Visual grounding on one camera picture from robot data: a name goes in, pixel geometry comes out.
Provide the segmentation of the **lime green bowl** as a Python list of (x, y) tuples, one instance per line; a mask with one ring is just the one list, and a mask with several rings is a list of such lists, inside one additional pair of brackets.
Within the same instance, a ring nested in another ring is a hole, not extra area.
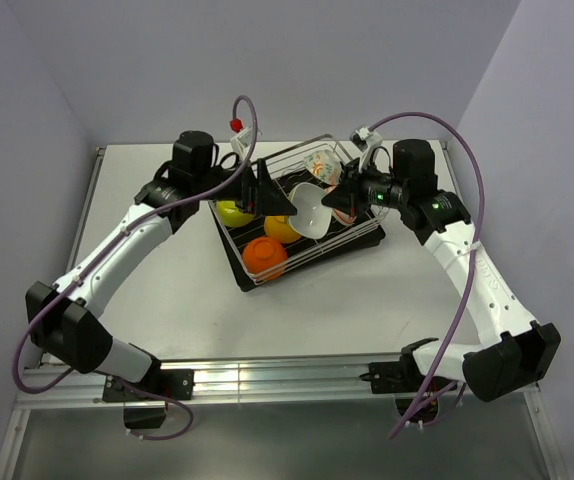
[(231, 200), (216, 202), (216, 212), (227, 228), (240, 228), (254, 220), (254, 215), (241, 211)]

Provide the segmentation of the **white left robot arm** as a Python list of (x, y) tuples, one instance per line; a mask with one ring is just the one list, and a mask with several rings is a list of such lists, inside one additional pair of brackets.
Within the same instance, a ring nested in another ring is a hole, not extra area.
[(26, 294), (31, 342), (79, 373), (101, 372), (126, 381), (139, 399), (162, 386), (154, 355), (110, 334), (100, 318), (139, 264), (197, 213), (202, 200), (231, 200), (253, 215), (292, 215), (295, 206), (273, 183), (265, 161), (253, 162), (257, 134), (239, 128), (231, 138), (232, 167), (217, 161), (213, 137), (185, 131), (172, 157), (136, 194), (113, 231), (71, 271)]

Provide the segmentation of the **yellow orange plastic bowl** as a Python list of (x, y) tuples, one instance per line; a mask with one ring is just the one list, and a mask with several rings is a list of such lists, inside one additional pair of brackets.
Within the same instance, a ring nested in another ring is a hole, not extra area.
[(291, 244), (302, 238), (289, 224), (287, 216), (266, 216), (264, 220), (265, 234), (281, 244)]

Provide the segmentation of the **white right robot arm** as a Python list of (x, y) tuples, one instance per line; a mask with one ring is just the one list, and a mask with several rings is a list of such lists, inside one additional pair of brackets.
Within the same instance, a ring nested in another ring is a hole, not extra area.
[(403, 224), (436, 259), (461, 296), (457, 313), (469, 314), (478, 341), (456, 344), (455, 330), (403, 348), (400, 378), (410, 389), (434, 376), (466, 384), (484, 402), (540, 381), (561, 334), (517, 299), (479, 239), (480, 222), (453, 192), (439, 188), (434, 151), (425, 140), (394, 144), (393, 164), (380, 171), (371, 153), (347, 164), (323, 204), (347, 214), (371, 206), (395, 209)]

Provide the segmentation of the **small white square dish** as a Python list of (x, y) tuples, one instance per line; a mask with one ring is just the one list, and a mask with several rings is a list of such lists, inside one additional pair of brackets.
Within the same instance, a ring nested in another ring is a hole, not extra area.
[(321, 187), (302, 182), (290, 192), (289, 200), (297, 214), (288, 217), (290, 226), (303, 237), (319, 240), (328, 232), (332, 210), (321, 203), (327, 192)]

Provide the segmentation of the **floral leaf pattern bowl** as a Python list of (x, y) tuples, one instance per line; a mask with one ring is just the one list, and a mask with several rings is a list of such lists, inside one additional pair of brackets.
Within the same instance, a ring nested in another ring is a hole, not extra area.
[(337, 185), (342, 179), (342, 163), (332, 150), (309, 153), (304, 157), (303, 164), (312, 176), (327, 185)]

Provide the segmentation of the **white bowl red ornaments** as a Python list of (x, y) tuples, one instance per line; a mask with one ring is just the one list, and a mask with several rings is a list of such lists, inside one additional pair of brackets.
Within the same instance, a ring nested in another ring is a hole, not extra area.
[(336, 221), (338, 221), (340, 224), (344, 226), (352, 226), (356, 221), (356, 216), (349, 215), (336, 208), (332, 209), (332, 216)]

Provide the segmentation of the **orange bowl white inside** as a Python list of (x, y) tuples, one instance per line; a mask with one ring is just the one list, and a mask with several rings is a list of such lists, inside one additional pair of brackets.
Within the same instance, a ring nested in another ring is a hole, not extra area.
[(242, 253), (243, 263), (249, 273), (259, 275), (261, 280), (274, 280), (280, 277), (288, 254), (276, 239), (262, 236), (249, 242)]

